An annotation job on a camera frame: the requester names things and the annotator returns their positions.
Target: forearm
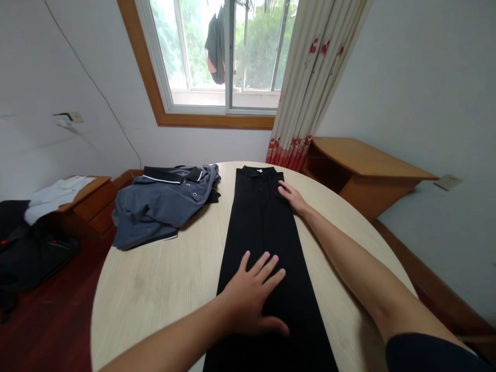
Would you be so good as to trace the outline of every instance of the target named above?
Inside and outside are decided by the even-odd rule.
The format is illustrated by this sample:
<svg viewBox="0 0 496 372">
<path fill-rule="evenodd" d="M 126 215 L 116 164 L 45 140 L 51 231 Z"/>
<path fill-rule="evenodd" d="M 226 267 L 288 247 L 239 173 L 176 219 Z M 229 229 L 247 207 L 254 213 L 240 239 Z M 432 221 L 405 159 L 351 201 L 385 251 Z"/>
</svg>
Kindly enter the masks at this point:
<svg viewBox="0 0 496 372">
<path fill-rule="evenodd" d="M 152 334 L 102 371 L 187 371 L 227 334 L 227 314 L 219 297 Z"/>
<path fill-rule="evenodd" d="M 308 207 L 303 218 L 346 286 L 374 319 L 384 342 L 398 333 L 421 332 L 459 341 L 379 260 Z"/>
</svg>

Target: wooden nightstand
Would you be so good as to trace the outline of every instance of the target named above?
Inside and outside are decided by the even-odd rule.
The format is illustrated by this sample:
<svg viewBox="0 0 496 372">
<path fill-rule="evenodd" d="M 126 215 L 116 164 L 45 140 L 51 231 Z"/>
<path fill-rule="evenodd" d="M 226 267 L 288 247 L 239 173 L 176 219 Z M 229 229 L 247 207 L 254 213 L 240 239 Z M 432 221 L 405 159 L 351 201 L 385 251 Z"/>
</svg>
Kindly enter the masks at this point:
<svg viewBox="0 0 496 372">
<path fill-rule="evenodd" d="M 369 221 L 438 177 L 354 138 L 316 137 L 301 173 L 322 183 Z"/>
<path fill-rule="evenodd" d="M 112 211 L 117 188 L 107 176 L 86 185 L 72 203 L 64 204 L 49 217 L 64 233 L 77 238 L 103 238 L 114 227 Z"/>
</svg>

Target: wooden baseboard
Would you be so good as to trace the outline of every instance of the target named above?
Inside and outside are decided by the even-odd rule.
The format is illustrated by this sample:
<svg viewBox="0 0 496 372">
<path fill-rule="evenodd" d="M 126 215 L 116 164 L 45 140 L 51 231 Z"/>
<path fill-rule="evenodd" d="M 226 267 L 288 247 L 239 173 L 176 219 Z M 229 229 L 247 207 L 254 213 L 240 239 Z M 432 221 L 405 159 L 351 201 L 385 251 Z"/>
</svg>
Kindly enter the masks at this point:
<svg viewBox="0 0 496 372">
<path fill-rule="evenodd" d="M 422 303 L 455 335 L 496 366 L 496 330 L 459 298 L 380 221 L 372 226 L 401 262 Z"/>
</svg>

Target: wooden window frame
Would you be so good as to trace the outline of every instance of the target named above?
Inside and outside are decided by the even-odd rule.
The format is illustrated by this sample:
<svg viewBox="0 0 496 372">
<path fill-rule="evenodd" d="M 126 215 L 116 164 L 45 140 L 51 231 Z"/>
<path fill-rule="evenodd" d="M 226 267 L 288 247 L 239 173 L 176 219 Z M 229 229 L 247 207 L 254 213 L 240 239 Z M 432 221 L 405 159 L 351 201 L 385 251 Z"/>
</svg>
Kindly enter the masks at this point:
<svg viewBox="0 0 496 372">
<path fill-rule="evenodd" d="M 159 127 L 230 128 L 272 130 L 274 116 L 168 114 L 160 96 L 157 77 L 134 0 L 117 0 L 138 63 L 146 93 Z"/>
</svg>

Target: window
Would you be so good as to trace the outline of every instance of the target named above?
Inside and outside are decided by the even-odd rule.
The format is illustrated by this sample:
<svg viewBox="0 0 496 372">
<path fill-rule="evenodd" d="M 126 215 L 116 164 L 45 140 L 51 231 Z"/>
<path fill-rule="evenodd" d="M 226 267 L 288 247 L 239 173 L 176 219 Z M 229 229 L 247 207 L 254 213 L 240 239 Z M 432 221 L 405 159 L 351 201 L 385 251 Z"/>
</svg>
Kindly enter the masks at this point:
<svg viewBox="0 0 496 372">
<path fill-rule="evenodd" d="M 150 102 L 163 104 L 160 117 L 266 116 L 261 122 L 271 129 L 298 0 L 118 1 Z M 145 45 L 136 35 L 137 21 Z M 151 96 L 157 89 L 150 78 L 160 97 Z"/>
</svg>

